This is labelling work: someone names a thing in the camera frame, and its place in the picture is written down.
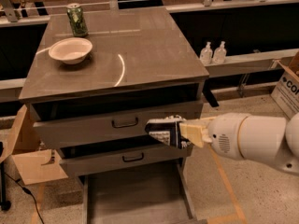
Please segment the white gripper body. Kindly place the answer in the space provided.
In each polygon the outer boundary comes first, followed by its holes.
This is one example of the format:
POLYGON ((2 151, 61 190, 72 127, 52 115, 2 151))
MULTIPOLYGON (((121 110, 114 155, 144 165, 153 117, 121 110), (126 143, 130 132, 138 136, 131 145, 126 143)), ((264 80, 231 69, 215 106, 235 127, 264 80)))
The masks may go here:
POLYGON ((238 133, 247 117, 249 113, 226 113, 217 116, 208 124, 211 147, 218 155, 233 160, 243 160, 238 146, 238 133))

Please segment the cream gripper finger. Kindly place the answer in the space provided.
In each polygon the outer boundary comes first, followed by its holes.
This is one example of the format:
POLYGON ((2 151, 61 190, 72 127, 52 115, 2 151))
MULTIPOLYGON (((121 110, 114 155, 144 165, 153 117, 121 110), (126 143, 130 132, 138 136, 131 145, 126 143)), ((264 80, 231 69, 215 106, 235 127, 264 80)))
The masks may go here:
POLYGON ((193 123, 193 124, 208 124, 212 120, 214 120, 217 116, 214 117, 206 117, 200 119, 186 119, 184 122, 186 123, 193 123))
POLYGON ((207 122, 182 122, 179 124, 179 128, 181 136, 195 146, 203 147, 204 144, 212 143, 207 122))

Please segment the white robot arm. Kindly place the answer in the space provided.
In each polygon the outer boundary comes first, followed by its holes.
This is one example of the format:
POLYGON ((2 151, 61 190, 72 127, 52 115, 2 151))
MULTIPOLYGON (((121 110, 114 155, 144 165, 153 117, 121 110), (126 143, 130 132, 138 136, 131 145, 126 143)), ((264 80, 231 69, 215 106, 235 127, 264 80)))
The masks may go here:
POLYGON ((192 144, 209 145, 220 156, 256 161, 290 175, 299 175, 298 117, 226 113, 179 124, 181 136, 192 144))

